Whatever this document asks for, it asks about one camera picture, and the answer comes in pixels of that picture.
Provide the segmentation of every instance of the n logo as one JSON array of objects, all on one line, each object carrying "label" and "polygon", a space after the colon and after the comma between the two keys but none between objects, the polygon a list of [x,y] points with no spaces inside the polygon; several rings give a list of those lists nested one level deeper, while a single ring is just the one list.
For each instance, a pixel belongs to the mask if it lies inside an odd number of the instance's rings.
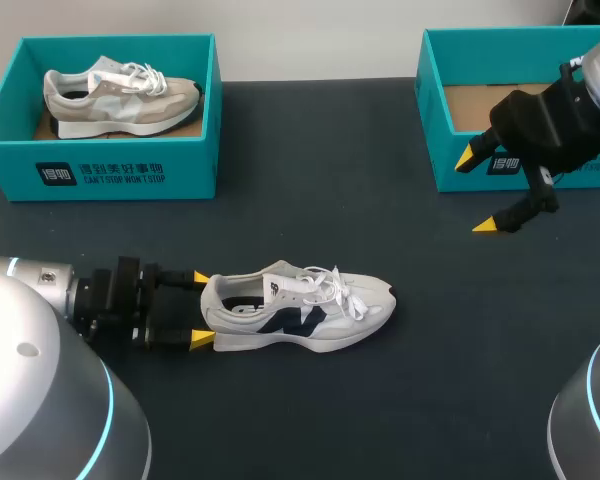
[{"label": "n logo", "polygon": [[302,316],[302,309],[298,307],[282,308],[258,330],[258,333],[274,333],[282,330],[287,335],[308,337],[324,321],[327,314],[320,307],[313,307],[304,322]]}]

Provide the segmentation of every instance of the metal screw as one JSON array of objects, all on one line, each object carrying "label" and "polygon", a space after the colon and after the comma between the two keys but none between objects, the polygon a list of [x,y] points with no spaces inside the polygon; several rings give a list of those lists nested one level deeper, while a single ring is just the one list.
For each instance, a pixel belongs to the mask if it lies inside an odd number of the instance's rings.
[{"label": "metal screw", "polygon": [[53,272],[44,272],[40,278],[43,282],[53,282],[56,279],[56,274]]}]

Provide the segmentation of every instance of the shoe box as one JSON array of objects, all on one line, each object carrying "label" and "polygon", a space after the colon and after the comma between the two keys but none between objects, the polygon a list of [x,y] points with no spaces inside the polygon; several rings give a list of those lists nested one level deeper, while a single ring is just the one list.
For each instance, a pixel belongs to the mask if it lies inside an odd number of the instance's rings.
[{"label": "shoe box", "polygon": [[[598,42],[600,26],[426,30],[415,93],[438,191],[527,190],[520,160],[502,148],[470,174],[455,165],[500,100],[514,89],[541,92]],[[600,155],[556,182],[600,187]]]},{"label": "shoe box", "polygon": [[[83,72],[101,55],[197,82],[204,95],[196,120],[150,138],[57,139],[44,74]],[[213,198],[221,117],[213,35],[23,38],[0,84],[0,187],[10,201]]]}]

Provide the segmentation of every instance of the shoe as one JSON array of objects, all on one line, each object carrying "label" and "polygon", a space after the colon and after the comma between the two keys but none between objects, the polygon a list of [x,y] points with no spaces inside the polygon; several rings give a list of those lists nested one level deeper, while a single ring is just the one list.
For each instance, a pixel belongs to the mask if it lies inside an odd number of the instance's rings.
[{"label": "shoe", "polygon": [[292,342],[331,352],[384,325],[396,306],[390,288],[374,277],[279,261],[250,275],[214,275],[200,304],[216,351]]},{"label": "shoe", "polygon": [[83,73],[50,70],[44,76],[52,129],[61,139],[114,132],[156,135],[193,119],[201,93],[191,80],[165,78],[149,65],[106,57]]}]

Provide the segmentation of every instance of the white shoelace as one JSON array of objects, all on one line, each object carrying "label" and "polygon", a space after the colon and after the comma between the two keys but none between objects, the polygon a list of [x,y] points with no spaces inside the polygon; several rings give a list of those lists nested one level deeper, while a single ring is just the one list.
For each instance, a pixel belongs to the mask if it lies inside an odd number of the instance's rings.
[{"label": "white shoelace", "polygon": [[[351,318],[354,320],[362,320],[364,318],[364,315],[369,311],[369,307],[367,307],[367,305],[358,295],[351,293],[351,289],[340,277],[338,267],[334,267],[333,271],[331,272],[320,267],[307,267],[305,270],[320,272],[320,275],[318,275],[318,278],[303,275],[298,275],[296,278],[298,280],[309,282],[313,287],[315,287],[313,293],[316,293],[322,297],[322,300],[315,302],[305,299],[305,304],[321,305],[335,300],[340,307],[340,310],[342,310],[342,314],[346,317],[347,312],[344,309],[344,303],[346,302],[349,316]],[[320,288],[323,283],[329,286],[326,291]]]},{"label": "white shoelace", "polygon": [[167,81],[162,72],[151,68],[148,63],[145,63],[144,67],[137,63],[125,63],[120,67],[120,71],[123,73],[131,72],[129,82],[132,82],[135,78],[144,79],[144,84],[141,87],[125,88],[122,90],[124,93],[146,93],[151,97],[157,97],[167,91]]}]

